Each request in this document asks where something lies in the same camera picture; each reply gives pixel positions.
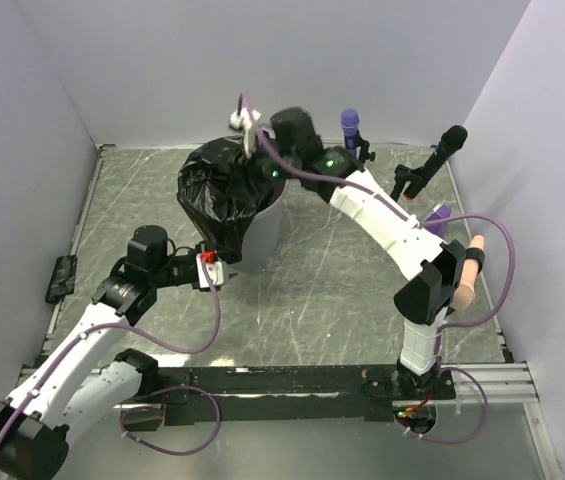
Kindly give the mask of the beige microphone on stand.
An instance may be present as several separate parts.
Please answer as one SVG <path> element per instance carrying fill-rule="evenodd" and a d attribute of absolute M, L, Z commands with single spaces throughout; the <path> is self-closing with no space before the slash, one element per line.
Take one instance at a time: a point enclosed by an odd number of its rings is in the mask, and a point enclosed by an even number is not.
<path fill-rule="evenodd" d="M 476 235 L 466 250 L 460 282 L 453 295 L 450 306 L 454 310 L 467 309 L 475 299 L 475 283 L 485 262 L 485 238 Z"/>

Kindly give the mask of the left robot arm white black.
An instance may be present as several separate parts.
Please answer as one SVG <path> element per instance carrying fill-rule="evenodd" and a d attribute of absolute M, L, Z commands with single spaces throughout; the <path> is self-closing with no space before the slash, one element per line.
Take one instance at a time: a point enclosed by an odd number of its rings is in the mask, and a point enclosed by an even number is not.
<path fill-rule="evenodd" d="M 178 354 L 199 353 L 197 347 L 170 345 L 136 325 L 160 289 L 189 285 L 216 294 L 229 277 L 227 264 L 205 243 L 178 250 L 164 228 L 137 228 L 125 256 L 100 283 L 73 330 L 0 399 L 0 476 L 54 478 L 70 448 L 115 405 L 154 398 L 159 365 L 142 352 L 126 350 L 97 377 L 91 373 L 128 332 Z"/>

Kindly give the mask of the grey plastic trash bin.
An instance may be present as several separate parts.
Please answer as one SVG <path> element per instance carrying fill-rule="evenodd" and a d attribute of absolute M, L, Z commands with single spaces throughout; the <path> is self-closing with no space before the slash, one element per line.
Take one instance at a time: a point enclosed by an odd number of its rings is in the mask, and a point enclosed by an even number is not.
<path fill-rule="evenodd" d="M 269 204 L 253 218 L 243 239 L 242 259 L 235 265 L 238 271 L 261 267 L 273 256 L 280 239 L 284 200 L 289 189 L 288 181 L 278 184 Z"/>

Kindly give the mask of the black microphone on stand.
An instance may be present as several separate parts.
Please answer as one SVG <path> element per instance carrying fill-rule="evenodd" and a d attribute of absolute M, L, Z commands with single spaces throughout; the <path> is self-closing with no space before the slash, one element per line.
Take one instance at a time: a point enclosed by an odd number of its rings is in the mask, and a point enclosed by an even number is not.
<path fill-rule="evenodd" d="M 394 201 L 398 201 L 401 196 L 407 200 L 415 199 L 444 164 L 463 148 L 468 136 L 468 130 L 464 126 L 453 125 L 441 136 L 433 153 L 421 166 L 410 168 L 399 164 L 394 171 L 395 185 L 390 197 Z"/>

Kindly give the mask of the aluminium rail frame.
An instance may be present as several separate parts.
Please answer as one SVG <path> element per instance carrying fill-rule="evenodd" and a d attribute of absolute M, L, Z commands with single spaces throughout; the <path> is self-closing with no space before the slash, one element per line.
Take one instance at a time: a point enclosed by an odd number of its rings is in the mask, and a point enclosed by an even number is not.
<path fill-rule="evenodd" d="M 97 377 L 105 367 L 94 369 L 91 375 Z M 17 387 L 35 371 L 27 371 Z M 449 365 L 442 369 L 439 376 L 444 373 L 451 375 L 456 392 L 455 399 L 436 401 L 431 405 L 423 400 L 417 405 L 398 407 L 394 411 L 394 420 L 391 422 L 396 422 L 410 435 L 424 437 L 434 425 L 435 410 L 439 406 L 461 407 L 471 403 L 488 406 L 513 403 L 528 405 L 537 402 L 539 399 L 531 372 L 524 364 Z M 166 426 L 163 414 L 158 407 L 134 406 L 127 408 L 122 403 L 115 405 L 111 410 L 120 410 L 122 432 L 125 437 L 136 439 L 140 431 L 161 425 Z M 213 427 L 218 427 L 223 422 L 221 415 L 217 414 L 216 420 L 208 423 Z"/>

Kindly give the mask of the purple box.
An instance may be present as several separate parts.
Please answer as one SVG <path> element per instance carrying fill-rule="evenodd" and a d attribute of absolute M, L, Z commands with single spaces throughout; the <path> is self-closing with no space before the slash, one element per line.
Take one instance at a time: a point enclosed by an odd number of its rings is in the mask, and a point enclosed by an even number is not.
<path fill-rule="evenodd" d="M 430 233 L 437 235 L 440 238 L 445 238 L 448 224 L 439 223 L 437 221 L 447 219 L 452 214 L 452 208 L 446 203 L 436 204 L 433 209 L 429 212 L 428 216 L 424 220 L 423 226 Z"/>

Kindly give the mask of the purple microphone on stand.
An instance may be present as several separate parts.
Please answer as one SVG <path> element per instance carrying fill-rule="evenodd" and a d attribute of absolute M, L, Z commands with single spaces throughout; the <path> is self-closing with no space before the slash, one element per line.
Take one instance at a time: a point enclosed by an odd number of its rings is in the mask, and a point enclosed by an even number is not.
<path fill-rule="evenodd" d="M 358 112 L 353 108 L 343 110 L 340 116 L 340 125 L 345 148 L 362 163 L 374 162 L 376 153 L 371 151 L 370 142 L 365 140 L 360 133 Z"/>

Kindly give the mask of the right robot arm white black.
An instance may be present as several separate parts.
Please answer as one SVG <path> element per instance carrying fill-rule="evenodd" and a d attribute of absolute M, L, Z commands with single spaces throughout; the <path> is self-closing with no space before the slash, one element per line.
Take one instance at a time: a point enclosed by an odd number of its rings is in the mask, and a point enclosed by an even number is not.
<path fill-rule="evenodd" d="M 460 283 L 465 247 L 426 230 L 384 192 L 365 166 L 372 154 L 325 147 L 306 110 L 280 110 L 270 125 L 274 138 L 258 131 L 259 147 L 282 172 L 354 221 L 404 276 L 405 285 L 393 297 L 404 319 L 396 381 L 406 396 L 424 396 L 440 374 L 439 336 Z"/>

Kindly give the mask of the black trash bag roll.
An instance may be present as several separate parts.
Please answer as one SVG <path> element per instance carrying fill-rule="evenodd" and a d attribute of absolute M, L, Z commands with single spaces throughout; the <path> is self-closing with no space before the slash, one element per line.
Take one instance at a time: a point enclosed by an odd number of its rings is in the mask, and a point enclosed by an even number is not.
<path fill-rule="evenodd" d="M 239 135 L 210 140 L 188 155 L 177 179 L 178 203 L 203 240 L 229 264 L 243 259 L 243 242 L 256 215 L 282 193 L 271 175 L 272 159 L 249 159 Z"/>

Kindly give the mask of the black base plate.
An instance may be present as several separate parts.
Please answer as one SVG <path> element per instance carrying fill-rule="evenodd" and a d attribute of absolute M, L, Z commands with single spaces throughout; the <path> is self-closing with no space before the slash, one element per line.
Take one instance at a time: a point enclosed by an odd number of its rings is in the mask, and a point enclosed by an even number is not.
<path fill-rule="evenodd" d="M 391 422 L 396 408 L 456 398 L 449 373 L 419 385 L 395 365 L 161 367 L 124 407 L 158 407 L 166 426 L 231 421 L 361 418 Z"/>

